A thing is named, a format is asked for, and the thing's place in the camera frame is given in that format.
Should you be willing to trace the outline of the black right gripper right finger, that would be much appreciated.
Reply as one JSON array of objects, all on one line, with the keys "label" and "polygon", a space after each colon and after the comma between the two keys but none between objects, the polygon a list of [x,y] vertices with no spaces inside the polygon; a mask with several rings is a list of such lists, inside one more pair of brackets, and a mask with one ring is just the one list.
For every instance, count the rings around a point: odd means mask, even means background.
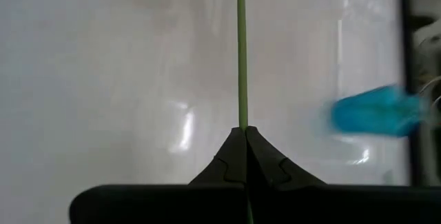
[{"label": "black right gripper right finger", "polygon": [[440,224],[440,188],[333,185],[302,169],[254,126],[247,138],[255,223]]}]

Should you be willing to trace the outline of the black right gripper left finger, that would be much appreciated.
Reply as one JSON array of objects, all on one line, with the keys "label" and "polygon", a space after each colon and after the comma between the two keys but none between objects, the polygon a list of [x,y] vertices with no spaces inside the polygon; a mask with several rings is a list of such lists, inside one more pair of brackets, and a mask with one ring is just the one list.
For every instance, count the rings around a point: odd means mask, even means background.
[{"label": "black right gripper left finger", "polygon": [[182,185],[99,185],[70,204],[71,223],[246,223],[247,144],[231,130],[214,158]]}]

